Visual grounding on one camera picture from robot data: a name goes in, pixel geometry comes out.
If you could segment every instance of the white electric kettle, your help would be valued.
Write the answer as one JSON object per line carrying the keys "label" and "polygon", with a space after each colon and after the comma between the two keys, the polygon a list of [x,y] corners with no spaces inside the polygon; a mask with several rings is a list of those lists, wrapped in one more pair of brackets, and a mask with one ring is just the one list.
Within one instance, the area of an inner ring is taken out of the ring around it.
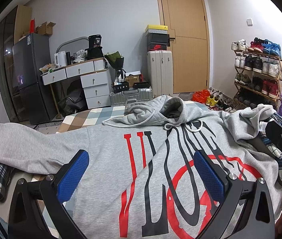
{"label": "white electric kettle", "polygon": [[65,51],[58,52],[54,54],[54,64],[57,67],[66,67],[66,56],[65,56]]}

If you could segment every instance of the hoodie sleeve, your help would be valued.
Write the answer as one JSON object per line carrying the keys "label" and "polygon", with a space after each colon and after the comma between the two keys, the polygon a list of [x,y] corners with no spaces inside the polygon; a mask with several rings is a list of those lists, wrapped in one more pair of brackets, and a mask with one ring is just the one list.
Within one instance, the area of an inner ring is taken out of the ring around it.
{"label": "hoodie sleeve", "polygon": [[87,128],[44,135],[16,123],[0,123],[0,163],[28,173],[57,173],[90,144]]}
{"label": "hoodie sleeve", "polygon": [[253,139],[257,136],[259,122],[276,113],[272,105],[259,104],[257,108],[246,108],[234,113],[220,112],[226,128],[231,132],[235,142],[239,139]]}

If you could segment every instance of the red sneaker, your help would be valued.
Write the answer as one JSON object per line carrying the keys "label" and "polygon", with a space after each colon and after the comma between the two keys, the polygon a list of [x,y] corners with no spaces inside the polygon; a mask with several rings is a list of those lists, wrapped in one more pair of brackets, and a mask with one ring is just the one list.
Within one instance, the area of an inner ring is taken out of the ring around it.
{"label": "red sneaker", "polygon": [[257,43],[254,41],[251,41],[251,46],[247,47],[247,51],[254,52],[254,48],[256,47]]}
{"label": "red sneaker", "polygon": [[263,88],[262,88],[262,93],[265,95],[268,95],[269,91],[270,91],[270,86],[269,86],[269,82],[270,80],[263,80]]}
{"label": "red sneaker", "polygon": [[279,85],[277,84],[277,81],[274,80],[271,80],[268,84],[271,87],[268,96],[275,99],[279,93]]}
{"label": "red sneaker", "polygon": [[263,49],[264,47],[262,46],[262,43],[256,43],[254,47],[254,52],[263,53]]}

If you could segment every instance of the yellow sneaker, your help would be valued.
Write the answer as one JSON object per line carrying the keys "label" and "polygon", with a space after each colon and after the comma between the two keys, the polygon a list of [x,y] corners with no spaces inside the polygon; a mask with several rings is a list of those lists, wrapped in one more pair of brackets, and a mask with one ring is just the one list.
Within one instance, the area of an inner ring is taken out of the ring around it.
{"label": "yellow sneaker", "polygon": [[211,94],[209,97],[207,97],[205,105],[209,106],[213,98],[214,98],[213,94]]}
{"label": "yellow sneaker", "polygon": [[214,107],[219,102],[219,98],[215,96],[210,102],[210,108]]}

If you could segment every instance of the gray refrigerator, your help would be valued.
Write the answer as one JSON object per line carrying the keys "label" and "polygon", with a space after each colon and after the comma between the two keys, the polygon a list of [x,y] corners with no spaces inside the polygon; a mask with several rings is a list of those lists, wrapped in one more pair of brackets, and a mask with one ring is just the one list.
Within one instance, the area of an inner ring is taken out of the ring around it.
{"label": "gray refrigerator", "polygon": [[31,33],[13,46],[14,71],[22,103],[32,125],[56,115],[51,89],[43,85],[39,68],[51,63],[49,37]]}

